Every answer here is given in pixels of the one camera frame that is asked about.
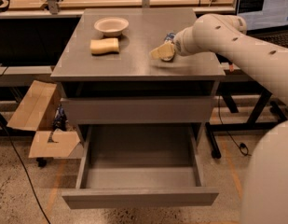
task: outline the closed drawer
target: closed drawer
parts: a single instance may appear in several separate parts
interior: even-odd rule
[[[62,99],[73,125],[106,123],[180,123],[209,121],[213,98],[150,97]]]
[[[70,208],[211,205],[194,135],[187,124],[89,127]]]

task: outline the white bowl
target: white bowl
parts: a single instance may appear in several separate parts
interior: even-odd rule
[[[102,32],[104,36],[114,37],[122,34],[123,30],[128,27],[127,20],[122,18],[103,18],[95,22],[94,27]]]

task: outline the open drawer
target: open drawer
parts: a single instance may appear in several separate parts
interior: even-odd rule
[[[72,209],[211,205],[190,124],[89,126]]]

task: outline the open cardboard box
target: open cardboard box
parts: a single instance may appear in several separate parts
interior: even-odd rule
[[[34,81],[7,124],[12,129],[35,131],[30,158],[81,158],[83,147],[75,131],[52,132],[60,99],[56,84]]]

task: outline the floor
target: floor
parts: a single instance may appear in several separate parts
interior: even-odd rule
[[[247,120],[251,106],[250,102],[246,104],[243,99],[239,114],[230,114],[221,102],[221,108],[216,107],[213,111],[211,123],[220,122],[218,112],[224,123],[234,120],[243,122]],[[10,116],[10,112],[4,110],[2,104],[0,110],[4,116]],[[267,108],[259,120],[275,120],[275,117]],[[233,133],[233,138],[238,144],[245,143],[252,154],[263,134],[264,132]],[[216,140],[222,152],[220,160],[212,158],[205,133],[198,148],[207,186],[219,189],[219,195],[212,206],[71,210],[62,198],[62,191],[75,187],[80,160],[48,159],[47,166],[39,168],[35,159],[28,158],[32,137],[12,137],[50,223],[237,224],[240,220],[243,183],[250,156],[242,156],[227,133],[219,133]],[[47,223],[7,137],[0,137],[0,223]]]

